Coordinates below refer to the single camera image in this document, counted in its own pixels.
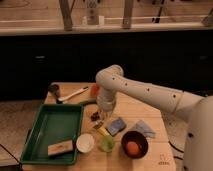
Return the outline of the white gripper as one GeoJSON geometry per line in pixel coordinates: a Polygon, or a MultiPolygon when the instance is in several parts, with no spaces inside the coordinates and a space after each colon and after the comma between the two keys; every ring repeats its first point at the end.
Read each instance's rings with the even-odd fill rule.
{"type": "MultiPolygon", "coordinates": [[[[97,105],[101,119],[107,120],[116,106],[116,92],[101,87],[97,96],[97,105]]],[[[93,128],[97,130],[103,124],[103,121],[95,121],[93,128]]]]}

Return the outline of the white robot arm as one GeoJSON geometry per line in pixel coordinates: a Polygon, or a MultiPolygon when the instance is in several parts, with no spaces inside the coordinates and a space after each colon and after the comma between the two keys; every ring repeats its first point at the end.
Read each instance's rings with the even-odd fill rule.
{"type": "Polygon", "coordinates": [[[119,65],[98,71],[95,80],[103,112],[114,110],[116,94],[121,92],[187,122],[183,171],[213,171],[213,96],[131,80],[119,65]]]}

